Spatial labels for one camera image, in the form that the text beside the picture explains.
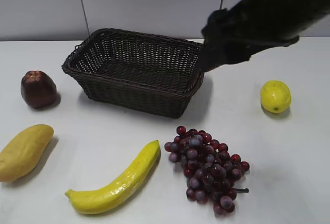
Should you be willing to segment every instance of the yellow lemon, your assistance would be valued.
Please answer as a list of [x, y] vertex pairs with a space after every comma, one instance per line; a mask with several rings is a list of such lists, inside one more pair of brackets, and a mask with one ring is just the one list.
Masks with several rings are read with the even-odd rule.
[[291, 104], [290, 89], [281, 81], [268, 81], [260, 94], [262, 106], [272, 113], [281, 113]]

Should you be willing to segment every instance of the yellow banana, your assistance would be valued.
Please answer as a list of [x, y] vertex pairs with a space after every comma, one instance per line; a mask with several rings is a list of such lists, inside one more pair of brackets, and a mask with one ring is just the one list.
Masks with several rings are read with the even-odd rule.
[[81, 214], [100, 214], [109, 211], [125, 200], [143, 184], [160, 153], [159, 141], [147, 144], [131, 165], [109, 185], [89, 191], [69, 189], [65, 195]]

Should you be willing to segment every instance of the wicker basket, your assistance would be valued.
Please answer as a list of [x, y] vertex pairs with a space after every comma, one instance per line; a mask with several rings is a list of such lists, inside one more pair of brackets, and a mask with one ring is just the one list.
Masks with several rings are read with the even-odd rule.
[[180, 117], [200, 88], [201, 44], [119, 29], [99, 29], [68, 56], [63, 71], [93, 100]]

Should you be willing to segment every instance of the white tabletop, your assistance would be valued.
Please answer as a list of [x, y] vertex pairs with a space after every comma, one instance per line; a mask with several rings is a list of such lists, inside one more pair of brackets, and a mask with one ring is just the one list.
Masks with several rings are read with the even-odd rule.
[[[207, 73], [179, 119], [89, 100], [61, 70], [79, 43], [0, 43], [0, 150], [34, 124], [51, 125], [56, 136], [31, 174], [0, 184], [1, 224], [330, 223], [330, 37], [302, 38]], [[34, 111], [22, 100], [20, 82], [29, 70], [54, 80], [62, 96], [56, 108]], [[261, 86], [272, 79], [292, 93], [290, 113], [279, 118], [260, 107]], [[250, 163], [251, 173], [238, 185], [250, 193], [237, 197], [235, 214], [219, 220], [210, 203], [187, 200], [186, 179], [163, 149], [178, 125], [206, 130]], [[154, 139], [162, 156], [141, 192], [112, 213], [75, 212], [67, 189], [107, 185]]]

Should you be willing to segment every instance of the black robotic arm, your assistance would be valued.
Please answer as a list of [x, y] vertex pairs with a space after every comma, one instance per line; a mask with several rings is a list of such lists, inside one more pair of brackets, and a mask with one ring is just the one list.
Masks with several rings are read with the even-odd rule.
[[251, 55], [290, 46], [299, 34], [330, 13], [330, 0], [241, 0], [208, 18], [199, 54], [204, 71], [248, 61]]

